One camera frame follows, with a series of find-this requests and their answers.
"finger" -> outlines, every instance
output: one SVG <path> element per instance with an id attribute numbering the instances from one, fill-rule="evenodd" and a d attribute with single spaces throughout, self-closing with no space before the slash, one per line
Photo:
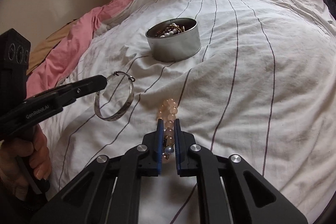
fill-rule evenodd
<path id="1" fill-rule="evenodd" d="M 50 173 L 51 173 L 51 161 L 49 160 L 49 168 L 48 171 L 44 174 L 43 178 L 47 180 L 50 176 Z"/>
<path id="2" fill-rule="evenodd" d="M 29 141 L 15 138 L 12 141 L 4 142 L 0 148 L 0 158 L 11 160 L 16 156 L 27 157 L 34 152 L 33 144 Z"/>
<path id="3" fill-rule="evenodd" d="M 34 176 L 41 180 L 49 170 L 50 161 L 46 160 L 34 169 Z"/>
<path id="4" fill-rule="evenodd" d="M 43 146 L 47 145 L 47 137 L 43 134 L 39 125 L 35 127 L 33 145 L 35 150 L 40 150 Z"/>
<path id="5" fill-rule="evenodd" d="M 39 151 L 34 151 L 29 159 L 29 165 L 31 168 L 36 168 L 39 164 L 49 159 L 49 149 L 43 146 Z"/>

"bed sheet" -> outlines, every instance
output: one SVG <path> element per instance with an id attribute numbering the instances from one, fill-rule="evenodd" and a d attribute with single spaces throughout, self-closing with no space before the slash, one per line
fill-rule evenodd
<path id="1" fill-rule="evenodd" d="M 197 20 L 202 48 L 172 63 L 153 59 L 145 32 L 176 17 Z M 118 121 L 99 119 L 93 95 L 41 124 L 48 138 L 54 196 L 98 155 L 115 157 L 156 128 L 164 99 L 196 142 L 238 153 L 309 223 L 336 190 L 336 22 L 323 0 L 152 0 L 93 39 L 65 83 L 115 70 L 136 78 L 135 99 Z M 111 115 L 127 81 L 108 83 L 100 105 Z M 139 223 L 199 223 L 195 178 L 172 157 L 142 181 Z"/>

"metal bolt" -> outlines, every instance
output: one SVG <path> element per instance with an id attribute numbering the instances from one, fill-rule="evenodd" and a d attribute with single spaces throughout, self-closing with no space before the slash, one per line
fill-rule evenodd
<path id="1" fill-rule="evenodd" d="M 97 161 L 100 163 L 100 164 L 103 164 L 103 163 L 105 163 L 106 161 L 107 161 L 107 156 L 105 156 L 105 155 L 100 155 L 100 156 L 98 156 L 98 158 L 97 158 Z"/>
<path id="2" fill-rule="evenodd" d="M 190 149 L 194 152 L 198 152 L 198 151 L 201 150 L 201 146 L 198 145 L 198 144 L 193 144 L 193 145 L 190 146 Z"/>
<path id="3" fill-rule="evenodd" d="M 239 163 L 241 162 L 242 158 L 239 156 L 239 155 L 232 155 L 231 156 L 231 160 L 234 162 L 234 163 Z"/>
<path id="4" fill-rule="evenodd" d="M 147 150 L 147 146 L 145 144 L 140 144 L 136 148 L 139 152 L 145 152 Z"/>

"silver bangle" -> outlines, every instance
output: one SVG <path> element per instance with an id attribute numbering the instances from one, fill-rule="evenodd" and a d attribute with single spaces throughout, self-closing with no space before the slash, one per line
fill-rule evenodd
<path id="1" fill-rule="evenodd" d="M 94 112 L 96 113 L 96 115 L 104 120 L 104 121 L 116 121 L 119 118 L 121 118 L 125 112 L 128 110 L 128 108 L 130 107 L 130 105 L 133 102 L 134 99 L 134 86 L 133 86 L 133 82 L 135 81 L 135 78 L 133 76 L 128 75 L 125 72 L 122 71 L 115 71 L 112 75 L 110 75 L 109 77 L 107 77 L 107 81 L 110 80 L 113 76 L 119 76 L 119 74 L 123 74 L 124 77 L 126 76 L 131 84 L 131 89 L 129 91 L 129 95 L 128 98 L 125 102 L 125 104 L 121 107 L 121 109 L 118 110 L 118 112 L 110 117 L 106 117 L 104 118 L 101 113 L 100 113 L 100 105 L 99 105 L 99 98 L 100 98 L 100 92 L 96 92 L 96 96 L 94 98 Z"/>

